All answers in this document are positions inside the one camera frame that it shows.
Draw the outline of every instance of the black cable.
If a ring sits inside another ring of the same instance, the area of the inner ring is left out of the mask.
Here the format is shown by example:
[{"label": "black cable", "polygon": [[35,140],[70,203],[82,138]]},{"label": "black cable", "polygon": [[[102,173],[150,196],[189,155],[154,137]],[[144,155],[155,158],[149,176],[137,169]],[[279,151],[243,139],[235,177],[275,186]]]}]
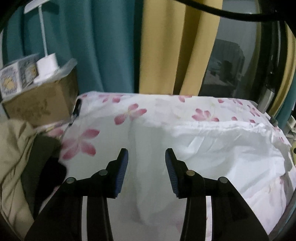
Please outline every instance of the black cable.
[{"label": "black cable", "polygon": [[217,9],[214,7],[210,7],[202,3],[195,2],[194,0],[176,0],[176,1],[186,4],[187,6],[193,7],[195,9],[202,10],[204,12],[208,12],[220,17],[230,18],[230,19],[239,20],[239,21],[268,22],[268,21],[283,20],[282,17],[277,12],[270,13],[270,14],[236,13],[236,12],[229,12],[229,11]]}]

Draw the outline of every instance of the cardboard box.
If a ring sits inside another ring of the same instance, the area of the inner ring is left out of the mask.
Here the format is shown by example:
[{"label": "cardboard box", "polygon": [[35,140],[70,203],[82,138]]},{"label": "cardboard box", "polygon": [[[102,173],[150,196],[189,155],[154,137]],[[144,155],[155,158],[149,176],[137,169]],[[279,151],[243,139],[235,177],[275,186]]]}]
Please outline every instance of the cardboard box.
[{"label": "cardboard box", "polygon": [[3,98],[20,93],[37,76],[38,54],[15,60],[0,70],[0,90]]},{"label": "cardboard box", "polygon": [[59,80],[51,80],[4,100],[2,105],[9,118],[28,121],[34,127],[71,117],[78,84],[76,69]]}]

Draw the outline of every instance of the yellow curtain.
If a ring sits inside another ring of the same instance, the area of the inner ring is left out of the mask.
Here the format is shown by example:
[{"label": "yellow curtain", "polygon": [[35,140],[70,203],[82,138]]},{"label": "yellow curtain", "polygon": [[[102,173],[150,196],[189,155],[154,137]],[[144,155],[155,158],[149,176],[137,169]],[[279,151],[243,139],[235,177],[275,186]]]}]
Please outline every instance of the yellow curtain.
[{"label": "yellow curtain", "polygon": [[274,103],[272,104],[272,107],[270,108],[270,111],[268,114],[270,116],[274,116],[281,105],[283,104],[287,93],[290,89],[294,72],[295,72],[295,65],[296,65],[296,40],[295,37],[288,27],[286,25],[287,30],[287,61],[286,61],[286,67],[284,71],[283,80],[281,82],[280,89],[276,95],[276,98],[274,100]]},{"label": "yellow curtain", "polygon": [[[223,0],[198,0],[222,8]],[[197,95],[220,18],[174,0],[144,0],[139,92]]]}]

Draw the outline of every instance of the beige fabric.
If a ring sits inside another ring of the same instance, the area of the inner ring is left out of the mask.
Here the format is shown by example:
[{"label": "beige fabric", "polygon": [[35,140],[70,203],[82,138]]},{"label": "beige fabric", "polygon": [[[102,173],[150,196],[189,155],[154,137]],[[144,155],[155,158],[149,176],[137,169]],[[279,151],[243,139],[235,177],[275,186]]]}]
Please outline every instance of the beige fabric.
[{"label": "beige fabric", "polygon": [[24,121],[8,120],[0,124],[0,210],[21,240],[34,221],[20,177],[28,162],[35,136],[33,128]]},{"label": "beige fabric", "polygon": [[286,67],[284,71],[283,80],[281,82],[280,89],[276,95],[276,98],[274,100],[274,103],[272,104],[272,107],[270,108],[270,111],[268,114],[270,116],[274,116],[281,105],[283,104],[287,93],[290,89],[294,72],[295,72],[295,65],[296,65],[296,40],[295,37],[286,24],[286,30],[287,30],[287,61],[286,61]]},{"label": "beige fabric", "polygon": [[[222,0],[198,0],[216,8]],[[197,95],[220,18],[172,0],[144,0],[139,92]]]}]

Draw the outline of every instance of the wrinkled white fabric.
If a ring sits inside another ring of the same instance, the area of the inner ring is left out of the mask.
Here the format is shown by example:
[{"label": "wrinkled white fabric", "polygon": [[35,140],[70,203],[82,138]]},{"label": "wrinkled white fabric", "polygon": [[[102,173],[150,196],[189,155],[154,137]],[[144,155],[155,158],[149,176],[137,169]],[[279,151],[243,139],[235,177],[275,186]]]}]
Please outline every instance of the wrinkled white fabric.
[{"label": "wrinkled white fabric", "polygon": [[[277,223],[272,218],[266,222],[266,214],[260,214],[258,203],[270,207],[269,197],[257,194],[268,192],[285,173],[295,176],[290,146],[249,101],[97,92],[81,98],[81,115],[65,133],[60,162],[67,166],[67,177],[82,179],[104,169],[121,148],[128,149],[122,191],[117,199],[108,199],[114,240],[180,239],[186,200],[172,191],[167,148],[204,177],[226,176],[267,232]],[[292,191],[295,183],[292,180]],[[206,240],[211,240],[207,201]],[[282,206],[274,207],[273,216],[279,218]]]}]

